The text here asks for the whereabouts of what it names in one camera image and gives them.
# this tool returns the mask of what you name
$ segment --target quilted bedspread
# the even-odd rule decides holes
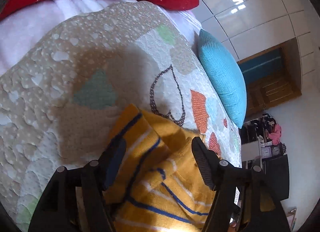
[[[21,230],[55,169],[97,159],[129,103],[241,165],[238,129],[187,40],[155,5],[116,3],[61,23],[0,78],[0,201]]]

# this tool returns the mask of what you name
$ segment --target white blanket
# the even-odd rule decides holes
[[[100,11],[114,2],[136,0],[46,0],[23,8],[0,22],[0,76],[14,66],[52,28],[88,12]],[[195,51],[200,22],[191,11],[166,11],[158,7],[189,41]]]

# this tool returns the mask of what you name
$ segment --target pink cloth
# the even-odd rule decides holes
[[[276,124],[274,132],[270,133],[268,137],[272,140],[273,145],[279,144],[281,138],[281,126]]]

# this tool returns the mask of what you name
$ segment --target teal cushion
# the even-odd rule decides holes
[[[230,119],[241,128],[247,108],[244,78],[236,60],[210,33],[200,30],[200,62]]]

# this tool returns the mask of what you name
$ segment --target green patch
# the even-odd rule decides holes
[[[22,232],[27,232],[29,228],[29,223],[17,223],[17,226],[18,228],[20,228]]]
[[[169,45],[175,44],[174,33],[166,25],[160,25],[156,30],[165,43]]]
[[[34,198],[26,207],[22,206],[22,211],[18,213],[17,222],[30,224],[33,212],[35,212],[39,199]]]
[[[117,95],[103,70],[97,70],[81,89],[73,94],[73,103],[92,110],[103,110],[116,103]]]

